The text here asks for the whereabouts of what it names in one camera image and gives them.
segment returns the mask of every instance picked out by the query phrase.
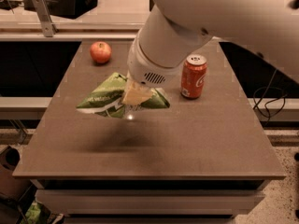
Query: speckled floor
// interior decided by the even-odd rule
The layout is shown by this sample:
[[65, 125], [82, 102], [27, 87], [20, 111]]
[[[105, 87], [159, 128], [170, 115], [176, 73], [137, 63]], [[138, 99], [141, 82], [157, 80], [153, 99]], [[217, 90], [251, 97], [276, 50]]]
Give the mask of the speckled floor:
[[[235, 218], [235, 224], [294, 224], [299, 223], [295, 210], [299, 209], [299, 161], [294, 159], [299, 152], [299, 132], [282, 131], [278, 135], [267, 134], [278, 155], [287, 177], [272, 181], [265, 189], [265, 198], [248, 214]], [[30, 135], [23, 141], [27, 144]], [[6, 145], [17, 147], [20, 136], [14, 130], [0, 129], [0, 151]]]

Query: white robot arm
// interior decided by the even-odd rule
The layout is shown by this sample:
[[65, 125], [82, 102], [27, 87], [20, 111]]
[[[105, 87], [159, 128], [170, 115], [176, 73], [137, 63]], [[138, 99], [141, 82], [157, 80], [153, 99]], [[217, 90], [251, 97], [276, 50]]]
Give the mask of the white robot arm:
[[131, 77], [162, 87], [213, 36], [259, 55], [299, 82], [299, 0], [153, 0], [128, 57]]

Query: apple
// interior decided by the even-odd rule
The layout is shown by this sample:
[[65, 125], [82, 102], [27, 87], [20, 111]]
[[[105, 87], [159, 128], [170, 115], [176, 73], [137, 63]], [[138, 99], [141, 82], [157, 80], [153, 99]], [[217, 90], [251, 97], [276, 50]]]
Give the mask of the apple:
[[107, 63], [111, 58], [111, 46], [104, 41], [96, 41], [90, 47], [90, 53], [96, 63]]

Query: red soda can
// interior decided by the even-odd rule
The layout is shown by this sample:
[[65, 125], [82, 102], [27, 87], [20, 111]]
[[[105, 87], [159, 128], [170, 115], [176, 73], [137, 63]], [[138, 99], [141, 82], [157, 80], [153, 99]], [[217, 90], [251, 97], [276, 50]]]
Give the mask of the red soda can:
[[198, 98], [203, 91], [205, 75], [206, 58], [197, 54], [188, 56], [181, 76], [181, 94], [190, 99]]

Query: vent grille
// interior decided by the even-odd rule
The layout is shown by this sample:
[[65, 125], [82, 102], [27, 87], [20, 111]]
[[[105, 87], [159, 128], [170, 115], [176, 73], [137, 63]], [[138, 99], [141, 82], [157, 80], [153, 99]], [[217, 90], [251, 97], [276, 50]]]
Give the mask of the vent grille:
[[151, 72], [146, 73], [144, 75], [144, 77], [148, 82], [154, 83], [154, 84], [161, 84], [166, 81], [164, 76], [161, 76], [161, 75], [158, 75], [155, 73], [151, 73]]

